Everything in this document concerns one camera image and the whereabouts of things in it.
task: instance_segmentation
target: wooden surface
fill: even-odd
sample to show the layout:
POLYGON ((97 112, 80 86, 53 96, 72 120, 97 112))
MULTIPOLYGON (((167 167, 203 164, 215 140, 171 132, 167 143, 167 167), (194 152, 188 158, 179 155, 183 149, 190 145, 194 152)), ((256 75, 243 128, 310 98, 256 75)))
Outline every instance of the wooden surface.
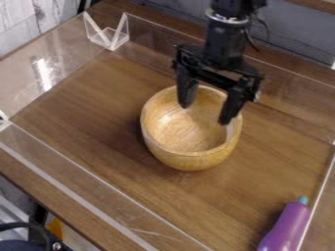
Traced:
MULTIPOLYGON (((108 13, 111 9, 145 15, 153 21, 199 35, 199 27, 163 18, 128 2, 105 1, 96 6, 100 12, 108 13)), ((330 70, 290 56, 287 58, 279 52, 274 52, 272 57, 267 52, 259 56, 259 59, 267 58, 271 64, 299 73, 312 70, 308 72, 312 78, 330 83, 334 79, 330 70)), ((268 81, 282 77, 284 74, 278 74, 268 81)), ((295 124, 283 125, 280 111, 251 104, 243 113, 244 125, 236 150, 226 162, 199 173, 170 169, 145 147, 139 117, 149 97, 172 85, 174 79, 167 75, 104 51, 32 102, 13 122, 215 250, 255 250, 286 203, 302 194, 312 202, 332 154, 331 146, 300 132, 295 124)), ((314 99, 323 99, 323 92, 315 89, 318 87, 311 89, 314 99)), ((280 103, 276 99, 268 102, 280 103)), ((324 111, 324 117, 318 118, 320 122, 331 118, 331 112, 331 108, 324 111)), ((4 152, 0 152, 0 162, 1 174, 99 247, 141 250, 4 152)), ((73 187, 72 175, 65 171, 53 174, 68 187, 73 187)), ((76 186, 83 196, 109 212, 113 205, 105 202, 93 181, 85 179, 76 186)), ((315 238, 330 228, 322 230, 315 229, 315 238)), ((319 250, 331 249, 324 245, 319 250)))
POLYGON ((335 14, 335 1, 334 0, 288 0, 295 4, 300 4, 315 10, 335 14))
POLYGON ((200 85, 187 109, 176 101, 176 87, 159 92, 141 112, 141 131, 147 146, 170 167, 200 171, 216 167, 235 150, 242 115, 230 125, 218 123, 227 94, 200 85))

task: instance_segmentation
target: purple spray bottle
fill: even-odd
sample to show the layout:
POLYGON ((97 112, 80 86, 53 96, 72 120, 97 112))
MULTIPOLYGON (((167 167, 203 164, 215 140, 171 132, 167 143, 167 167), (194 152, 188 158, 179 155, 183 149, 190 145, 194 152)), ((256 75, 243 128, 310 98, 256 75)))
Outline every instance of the purple spray bottle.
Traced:
POLYGON ((306 196, 299 201, 291 202, 282 216, 260 241, 258 251, 298 251, 302 236, 310 220, 311 211, 306 207, 306 196))

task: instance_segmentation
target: clear acrylic enclosure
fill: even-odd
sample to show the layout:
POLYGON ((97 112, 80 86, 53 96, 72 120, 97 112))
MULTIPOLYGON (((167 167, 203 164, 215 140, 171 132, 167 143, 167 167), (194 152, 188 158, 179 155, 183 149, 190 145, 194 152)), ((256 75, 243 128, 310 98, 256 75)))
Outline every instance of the clear acrylic enclosure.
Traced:
MULTIPOLYGON (((141 248, 220 250, 206 237, 200 239, 196 236, 196 230, 175 222, 168 212, 161 215, 155 207, 133 199, 107 177, 73 162, 71 154, 57 149, 61 143, 53 146, 43 142, 33 130, 20 126, 20 114, 31 103, 43 99, 44 93, 52 92, 52 87, 71 75, 76 77, 79 70, 99 58, 100 53, 105 53, 104 48, 111 46, 109 42, 117 40, 115 35, 121 36, 117 40, 121 40, 121 44, 108 53, 149 68, 167 78, 175 78, 171 68, 174 46, 203 42, 170 27, 119 12, 108 15, 91 12, 96 29, 88 33, 91 29, 85 25, 85 15, 72 19, 0 62, 0 110, 9 118, 9 121, 3 120, 0 124, 1 152, 56 186, 108 227, 115 228, 141 248), (87 185, 96 188, 91 193, 85 191, 87 185), (112 201, 112 205, 105 205, 105 198, 112 201)), ((302 250, 332 250, 335 224, 328 219, 334 219, 335 212, 335 85, 247 56, 244 58, 266 74, 266 80, 258 103, 248 104, 243 110, 246 123, 240 147, 235 150, 239 153, 231 156, 230 161, 236 171, 231 171, 223 179, 219 178, 223 174, 220 170, 203 173, 199 176, 218 175, 218 178, 214 178, 212 183, 199 183, 196 187, 192 179, 198 177, 190 174, 178 175, 178 178, 186 180, 180 184, 176 177, 167 176, 167 179, 183 189, 188 189, 190 184, 199 191, 199 197, 208 200, 212 196, 210 192, 223 189, 224 202, 220 211, 214 210, 212 214, 218 214, 218 222, 223 213, 234 219, 235 227, 230 228, 228 225, 228 232, 223 228, 223 242, 218 241, 228 243, 228 247, 235 248, 232 250, 255 247, 255 242, 275 223, 274 220, 267 223, 267 219, 279 213, 272 209, 283 208, 296 196, 308 195, 312 217, 302 238, 302 250), (287 137, 278 135, 276 130, 283 131, 287 137), (268 152, 262 152, 259 145, 266 145, 268 152), (243 157, 259 160, 259 165, 268 165, 268 169, 262 167, 247 171, 240 167, 248 165, 240 160, 243 157), (250 173, 248 179, 240 177, 240 172, 250 173), (227 190, 234 191, 234 197, 226 197, 227 190), (259 204, 264 201, 263 197, 268 198, 268 205, 259 204), (243 209, 235 208, 239 200, 244 201, 243 209)))

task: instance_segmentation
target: wooden tabletop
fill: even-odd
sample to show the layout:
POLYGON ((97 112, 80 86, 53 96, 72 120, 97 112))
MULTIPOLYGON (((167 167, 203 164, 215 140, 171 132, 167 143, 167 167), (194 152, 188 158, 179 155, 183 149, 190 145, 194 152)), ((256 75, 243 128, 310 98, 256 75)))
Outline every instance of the wooden tabletop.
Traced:
MULTIPOLYGON (((200 27, 125 1, 104 1, 93 11, 127 11, 202 36, 200 27)), ((324 84, 311 85, 311 79, 330 86, 335 82, 332 71, 268 48, 258 60, 278 66, 264 67, 272 73, 266 86, 274 87, 266 88, 263 104, 250 104, 243 111, 236 150, 218 168, 206 172, 178 172, 151 155, 141 139, 139 116, 149 97, 172 86, 174 79, 120 53, 103 51, 12 121, 207 247, 255 250, 286 203, 302 194, 311 198, 311 205, 315 200, 334 151, 328 143, 334 136, 334 96, 324 84), (279 68, 308 78, 295 75, 288 87, 280 88, 275 83, 291 75, 279 68), (298 100, 291 100, 292 91, 298 100), (316 103, 323 100, 324 106, 306 105, 306 99, 316 103)), ((143 250, 64 189, 4 151, 0 163, 1 174, 101 249, 143 250)), ((108 215, 116 205, 104 196, 96 180, 76 176, 64 167, 61 172, 48 166, 40 168, 108 215)), ((304 250, 331 250, 324 237, 331 227, 332 221, 322 230, 314 225, 304 250), (315 239, 322 239, 322 247, 315 239)), ((149 232, 151 225, 144 222, 140 230, 149 232)), ((157 243, 157 248, 178 250, 167 242, 157 243)))

